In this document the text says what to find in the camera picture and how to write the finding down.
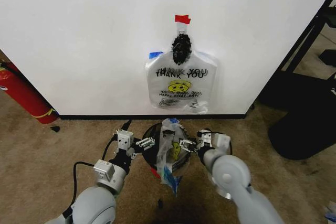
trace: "blue plastic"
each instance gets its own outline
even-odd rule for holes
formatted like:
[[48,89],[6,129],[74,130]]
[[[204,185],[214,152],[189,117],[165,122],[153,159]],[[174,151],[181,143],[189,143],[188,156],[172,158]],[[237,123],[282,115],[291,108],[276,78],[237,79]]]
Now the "blue plastic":
[[149,53],[149,58],[150,59],[153,59],[153,58],[156,58],[157,56],[163,54],[163,52],[150,52]]

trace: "floor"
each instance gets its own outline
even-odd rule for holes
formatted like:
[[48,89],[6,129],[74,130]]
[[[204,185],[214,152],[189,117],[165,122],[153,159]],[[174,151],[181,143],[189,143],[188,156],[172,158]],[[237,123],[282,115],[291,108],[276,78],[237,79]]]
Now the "floor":
[[[316,54],[328,46],[335,44],[319,36],[298,71],[327,76],[325,65],[316,63]],[[41,125],[4,92],[0,100],[0,223],[45,223],[60,215],[72,199],[74,162],[95,163],[125,121],[58,120]],[[267,129],[285,114],[257,102],[243,120],[181,120],[181,124],[191,136],[207,127],[231,136],[234,155],[248,165],[252,185],[270,199],[285,223],[327,223],[323,208],[336,201],[336,145],[305,161],[282,158],[272,148]],[[129,130],[141,137],[156,122],[135,120]],[[60,126],[58,133],[49,128],[55,125]],[[107,158],[114,149],[112,145]],[[79,192],[95,184],[92,168],[78,167],[77,173]],[[159,199],[163,209],[157,207]],[[138,155],[117,198],[114,223],[239,222],[235,205],[215,192],[197,156],[174,197]]]

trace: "smiley face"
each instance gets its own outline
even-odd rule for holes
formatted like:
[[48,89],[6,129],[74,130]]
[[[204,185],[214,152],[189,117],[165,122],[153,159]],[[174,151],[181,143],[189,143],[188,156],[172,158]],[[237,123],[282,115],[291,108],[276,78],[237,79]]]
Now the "smiley face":
[[184,92],[191,87],[191,83],[183,80],[175,80],[169,83],[168,90],[171,92]]

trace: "red fire extinguisher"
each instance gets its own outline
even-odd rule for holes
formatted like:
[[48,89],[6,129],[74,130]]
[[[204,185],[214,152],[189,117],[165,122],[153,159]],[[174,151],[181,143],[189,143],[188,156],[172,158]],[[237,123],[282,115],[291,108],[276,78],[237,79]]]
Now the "red fire extinguisher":
[[9,94],[40,123],[51,123],[57,119],[55,110],[13,63],[1,63],[0,89]]

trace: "black cable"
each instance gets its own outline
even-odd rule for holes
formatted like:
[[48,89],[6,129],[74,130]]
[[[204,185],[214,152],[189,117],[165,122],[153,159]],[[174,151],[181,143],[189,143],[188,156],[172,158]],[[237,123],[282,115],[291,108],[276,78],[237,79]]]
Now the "black cable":
[[111,143],[112,143],[113,141],[117,141],[117,140],[118,140],[118,135],[117,135],[117,134],[114,134],[113,137],[111,138],[111,140],[107,143],[107,145],[106,145],[106,147],[105,147],[104,153],[103,153],[103,155],[102,155],[102,157],[101,157],[102,160],[105,159],[106,153],[107,153],[107,151],[108,151],[108,149],[109,149]]
[[[224,133],[222,133],[222,132],[217,132],[217,131],[211,131],[211,130],[209,130],[210,132],[200,132],[200,131],[198,131],[197,132],[197,134],[198,133],[200,133],[201,135],[203,135],[203,134],[209,134],[209,133],[211,133],[211,134],[222,134],[222,135],[225,135]],[[233,150],[232,150],[232,143],[231,143],[231,141],[230,141],[230,155],[233,155]]]
[[78,162],[75,162],[75,164],[73,165],[73,170],[72,170],[72,173],[73,173],[73,176],[74,176],[74,181],[73,181],[73,197],[72,197],[72,201],[71,201],[71,204],[70,206],[68,207],[71,208],[72,204],[75,203],[75,200],[76,200],[76,196],[77,196],[77,176],[76,176],[76,167],[78,164],[82,164],[82,165],[87,165],[87,166],[91,166],[91,167],[94,167],[93,164],[90,164],[90,163],[86,163],[86,162],[83,162],[83,161],[78,161]]

